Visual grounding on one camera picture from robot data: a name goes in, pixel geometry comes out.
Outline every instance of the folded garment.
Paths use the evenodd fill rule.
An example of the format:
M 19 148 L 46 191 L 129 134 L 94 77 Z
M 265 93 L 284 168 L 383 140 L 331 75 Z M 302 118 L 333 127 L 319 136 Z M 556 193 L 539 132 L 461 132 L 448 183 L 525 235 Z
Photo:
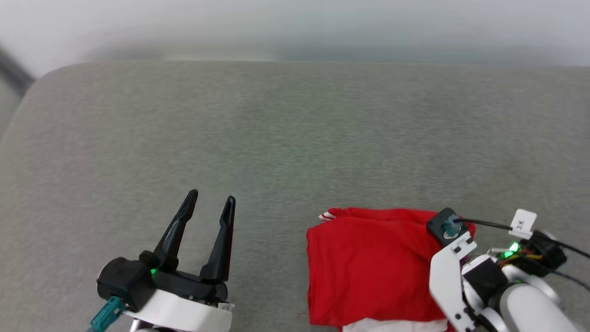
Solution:
M 430 260 L 441 247 L 426 222 L 436 214 L 355 207 L 322 214 L 325 222 L 307 231 L 310 323 L 444 320 L 428 289 Z
M 342 332 L 445 332 L 447 320 L 435 321 L 407 321 L 388 320 L 378 321 L 371 318 L 359 320 L 342 328 Z

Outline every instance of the folded red shirt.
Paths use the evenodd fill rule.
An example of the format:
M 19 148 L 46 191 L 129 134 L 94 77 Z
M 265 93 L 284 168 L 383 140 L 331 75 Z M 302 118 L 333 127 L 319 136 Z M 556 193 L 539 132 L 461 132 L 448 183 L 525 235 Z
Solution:
M 428 289 L 441 247 L 426 231 L 437 213 L 350 207 L 307 231 L 310 324 L 345 326 L 364 318 L 444 319 Z M 469 225 L 470 232 L 475 227 Z

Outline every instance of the red cloth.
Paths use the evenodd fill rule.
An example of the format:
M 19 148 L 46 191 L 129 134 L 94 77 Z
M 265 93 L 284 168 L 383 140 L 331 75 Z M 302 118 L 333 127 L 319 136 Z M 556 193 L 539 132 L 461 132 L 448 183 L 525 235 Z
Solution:
M 428 289 L 430 260 L 441 247 L 426 222 L 436 212 L 356 207 L 329 212 L 336 218 L 307 231 L 310 324 L 445 318 Z

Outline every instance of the teal cable connector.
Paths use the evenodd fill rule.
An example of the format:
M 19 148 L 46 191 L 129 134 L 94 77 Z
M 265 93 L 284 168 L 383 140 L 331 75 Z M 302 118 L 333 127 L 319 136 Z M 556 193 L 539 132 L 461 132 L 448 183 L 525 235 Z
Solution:
M 92 321 L 90 322 L 92 328 L 89 329 L 89 331 L 105 332 L 124 311 L 125 303 L 123 303 L 123 300 L 118 297 L 109 298 L 99 313 L 92 318 Z

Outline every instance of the gray fabric surface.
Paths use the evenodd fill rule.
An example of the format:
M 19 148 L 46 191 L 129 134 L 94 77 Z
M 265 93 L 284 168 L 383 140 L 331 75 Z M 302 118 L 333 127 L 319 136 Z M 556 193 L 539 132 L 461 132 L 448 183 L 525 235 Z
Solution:
M 237 199 L 233 331 L 307 331 L 305 232 L 328 207 L 449 206 L 590 250 L 590 69 L 115 62 L 54 71 L 0 143 L 2 331 L 83 331 L 95 278 L 200 191 L 180 269 Z M 507 232 L 479 228 L 480 252 Z M 590 262 L 563 271 L 590 282 Z M 583 326 L 589 294 L 548 278 Z M 370 287 L 370 281 L 363 287 Z M 113 331 L 125 331 L 122 319 Z

